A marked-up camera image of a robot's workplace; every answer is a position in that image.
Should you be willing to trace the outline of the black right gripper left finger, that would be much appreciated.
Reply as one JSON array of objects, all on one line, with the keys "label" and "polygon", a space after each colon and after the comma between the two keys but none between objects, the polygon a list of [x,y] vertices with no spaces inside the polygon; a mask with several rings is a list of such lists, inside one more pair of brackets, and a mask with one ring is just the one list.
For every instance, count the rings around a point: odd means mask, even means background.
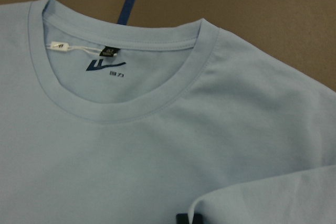
[{"label": "black right gripper left finger", "polygon": [[188,208],[178,207],[175,213],[176,224],[188,224]]}]

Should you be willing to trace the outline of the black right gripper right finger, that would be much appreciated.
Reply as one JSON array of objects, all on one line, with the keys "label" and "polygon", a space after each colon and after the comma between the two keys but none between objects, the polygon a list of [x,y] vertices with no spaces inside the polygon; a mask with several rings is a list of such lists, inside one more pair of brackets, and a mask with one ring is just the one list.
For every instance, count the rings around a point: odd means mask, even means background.
[{"label": "black right gripper right finger", "polygon": [[203,215],[201,213],[201,206],[200,205],[196,205],[194,207],[192,224],[203,224]]}]

